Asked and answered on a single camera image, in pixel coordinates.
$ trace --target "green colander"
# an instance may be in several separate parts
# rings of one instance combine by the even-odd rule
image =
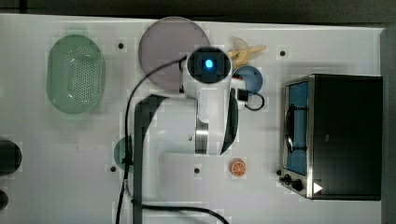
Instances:
[[[66,114],[92,109],[105,88],[105,60],[99,48],[83,35],[69,35],[49,53],[47,95]]]

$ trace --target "blue bowl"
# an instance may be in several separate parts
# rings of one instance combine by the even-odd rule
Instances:
[[[244,79],[248,91],[259,92],[262,89],[262,73],[256,67],[250,65],[239,67],[233,72],[234,76]]]

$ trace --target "black cable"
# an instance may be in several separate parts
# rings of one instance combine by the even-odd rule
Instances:
[[[125,162],[125,169],[124,169],[124,176],[122,179],[122,187],[121,187],[121,191],[120,191],[120,197],[119,197],[119,205],[117,207],[117,216],[116,216],[116,224],[120,224],[120,212],[121,212],[121,208],[122,208],[122,199],[123,199],[123,194],[124,194],[124,180],[128,180],[128,174],[129,174],[129,166],[134,164],[133,158],[132,156],[134,155],[133,153],[133,149],[132,147],[129,146],[129,142],[131,141],[131,145],[132,145],[132,138],[129,137],[128,134],[128,115],[129,115],[129,108],[131,106],[131,102],[132,102],[132,98],[134,97],[134,93],[137,91],[137,88],[139,88],[139,86],[150,76],[152,76],[153,74],[155,74],[156,72],[160,71],[161,69],[164,69],[167,66],[170,66],[174,63],[180,63],[184,60],[187,59],[187,56],[184,56],[181,59],[169,62],[169,63],[165,63],[157,68],[155,68],[154,70],[152,70],[151,72],[147,73],[142,79],[140,79],[140,81],[137,83],[137,85],[134,87],[134,90],[131,93],[131,96],[128,99],[128,105],[126,106],[126,112],[125,112],[125,129],[124,129],[124,133],[125,133],[125,158],[124,158],[124,162]]]
[[[168,211],[168,212],[181,212],[181,211],[188,211],[188,212],[200,212],[200,213],[207,213],[212,217],[217,218],[224,224],[229,224],[228,221],[222,217],[221,215],[205,208],[200,208],[200,207],[188,207],[188,206],[158,206],[158,205],[146,205],[142,204],[143,209],[148,209],[148,210],[155,210],[155,211]]]
[[[251,110],[251,111],[258,111],[258,110],[261,110],[261,109],[265,106],[265,99],[264,99],[264,97],[263,97],[261,94],[255,92],[255,91],[247,91],[247,92],[248,92],[248,93],[252,93],[252,94],[254,94],[254,95],[260,96],[260,98],[262,98],[262,105],[260,105],[260,106],[257,107],[257,108],[251,108],[251,107],[248,106],[248,105],[245,105],[245,107],[246,107],[247,109]]]

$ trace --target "black toaster oven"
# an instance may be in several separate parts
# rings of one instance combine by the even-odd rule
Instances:
[[[311,75],[282,99],[282,185],[308,199],[380,200],[382,77]]]

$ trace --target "oven handle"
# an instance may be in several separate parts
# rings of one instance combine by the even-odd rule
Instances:
[[[308,107],[297,107],[294,104],[289,106],[288,113],[286,114],[286,133],[285,142],[290,153],[292,153],[297,147],[293,146],[294,141],[294,111],[296,110],[308,110]]]

